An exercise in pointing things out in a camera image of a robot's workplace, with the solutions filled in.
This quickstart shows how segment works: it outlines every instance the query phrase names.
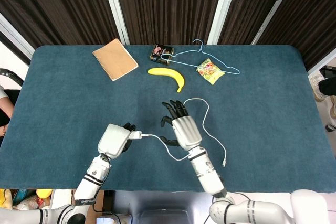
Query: yellow snack packet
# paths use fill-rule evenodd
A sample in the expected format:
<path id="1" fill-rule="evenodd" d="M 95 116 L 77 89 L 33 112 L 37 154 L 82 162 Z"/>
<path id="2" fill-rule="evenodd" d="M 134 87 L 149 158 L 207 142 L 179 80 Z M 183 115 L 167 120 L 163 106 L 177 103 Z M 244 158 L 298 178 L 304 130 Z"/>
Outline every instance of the yellow snack packet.
<path id="1" fill-rule="evenodd" d="M 213 64 L 210 59 L 206 59 L 202 64 L 197 67 L 197 71 L 205 80 L 212 85 L 225 73 L 218 71 L 220 68 Z"/>

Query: black strap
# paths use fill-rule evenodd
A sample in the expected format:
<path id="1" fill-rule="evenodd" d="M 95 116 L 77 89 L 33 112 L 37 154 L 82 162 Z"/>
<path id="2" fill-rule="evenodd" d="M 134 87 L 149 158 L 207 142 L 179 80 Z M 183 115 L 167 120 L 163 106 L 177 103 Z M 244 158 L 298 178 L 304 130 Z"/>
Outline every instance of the black strap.
<path id="1" fill-rule="evenodd" d="M 43 211 L 40 209 L 40 224 L 43 223 Z"/>
<path id="2" fill-rule="evenodd" d="M 100 182 L 100 183 L 103 183 L 102 180 L 93 177 L 91 174 L 85 173 L 85 175 L 88 176 L 88 177 L 90 177 L 90 178 L 93 178 L 94 180 L 96 180 L 96 181 L 98 181 L 98 182 Z"/>
<path id="3" fill-rule="evenodd" d="M 96 198 L 93 199 L 76 199 L 75 206 L 85 206 L 85 205 L 93 205 L 96 203 Z"/>
<path id="4" fill-rule="evenodd" d="M 194 159 L 196 159 L 196 158 L 198 158 L 198 157 L 200 157 L 200 156 L 202 156 L 202 155 L 204 155 L 204 154 L 206 154 L 206 151 L 203 151 L 203 152 L 197 154 L 196 156 L 190 157 L 190 158 L 189 158 L 189 161 L 192 161 L 192 160 L 194 160 Z"/>
<path id="5" fill-rule="evenodd" d="M 91 183 L 93 183 L 93 184 L 95 184 L 95 185 L 97 185 L 97 186 L 101 186 L 101 183 L 100 183 L 100 182 L 96 182 L 96 181 L 94 181 L 93 179 L 90 179 L 90 178 L 88 178 L 88 177 L 84 177 L 83 179 L 85 179 L 85 180 L 87 180 L 87 181 L 89 181 L 89 182 L 91 182 Z"/>
<path id="6" fill-rule="evenodd" d="M 60 223 L 61 223 L 61 217 L 62 217 L 62 214 L 63 214 L 64 211 L 67 210 L 67 208 L 69 208 L 70 206 L 72 206 L 72 205 L 69 205 L 69 206 L 67 206 L 66 208 L 64 208 L 64 209 L 62 210 L 62 212 L 61 212 L 60 215 L 58 216 L 57 224 L 60 224 Z"/>
<path id="7" fill-rule="evenodd" d="M 227 211 L 229 209 L 229 207 L 231 206 L 232 204 L 229 204 L 227 205 L 227 207 L 225 208 L 225 212 L 224 212 L 224 224 L 226 224 L 226 215 L 227 215 Z"/>

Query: brown notebook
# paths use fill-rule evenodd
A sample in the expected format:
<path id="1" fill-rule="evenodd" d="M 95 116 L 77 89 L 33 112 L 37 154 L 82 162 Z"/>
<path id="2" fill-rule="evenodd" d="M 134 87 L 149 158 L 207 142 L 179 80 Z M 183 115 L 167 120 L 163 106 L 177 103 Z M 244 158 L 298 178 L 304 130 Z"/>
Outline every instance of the brown notebook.
<path id="1" fill-rule="evenodd" d="M 93 54 L 112 81 L 118 80 L 139 66 L 118 39 L 93 51 Z"/>

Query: dark curtain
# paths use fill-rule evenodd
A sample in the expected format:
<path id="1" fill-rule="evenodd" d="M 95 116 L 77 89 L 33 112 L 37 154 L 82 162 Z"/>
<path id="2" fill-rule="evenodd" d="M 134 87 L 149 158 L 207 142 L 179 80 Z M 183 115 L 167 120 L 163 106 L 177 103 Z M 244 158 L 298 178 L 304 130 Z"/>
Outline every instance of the dark curtain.
<path id="1" fill-rule="evenodd" d="M 276 0 L 232 0 L 219 44 L 251 44 Z"/>
<path id="2" fill-rule="evenodd" d="M 20 49 L 18 49 L 7 37 L 0 33 L 0 42 L 4 44 L 10 51 L 12 51 L 20 60 L 22 60 L 25 64 L 30 64 L 30 59 L 25 56 Z"/>
<path id="3" fill-rule="evenodd" d="M 108 0 L 0 0 L 0 9 L 34 48 L 106 44 L 118 37 Z"/>
<path id="4" fill-rule="evenodd" d="M 309 70 L 336 47 L 336 0 L 283 0 L 258 44 L 297 47 Z"/>
<path id="5" fill-rule="evenodd" d="M 131 44 L 207 41 L 218 0 L 119 0 Z"/>

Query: small can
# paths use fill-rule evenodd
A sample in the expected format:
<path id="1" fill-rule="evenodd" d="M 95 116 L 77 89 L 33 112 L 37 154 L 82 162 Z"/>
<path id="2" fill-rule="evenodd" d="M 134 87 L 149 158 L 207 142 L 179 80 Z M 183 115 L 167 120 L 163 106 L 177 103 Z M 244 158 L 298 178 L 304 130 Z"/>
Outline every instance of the small can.
<path id="1" fill-rule="evenodd" d="M 161 63 L 161 64 L 165 64 L 165 65 L 169 65 L 170 61 L 172 59 L 171 55 L 164 55 L 161 58 L 162 54 L 174 54 L 174 48 L 173 47 L 168 47 L 168 46 L 164 46 L 164 45 L 160 45 L 160 44 L 156 44 L 152 54 L 150 56 L 151 61 L 157 62 L 157 63 Z"/>

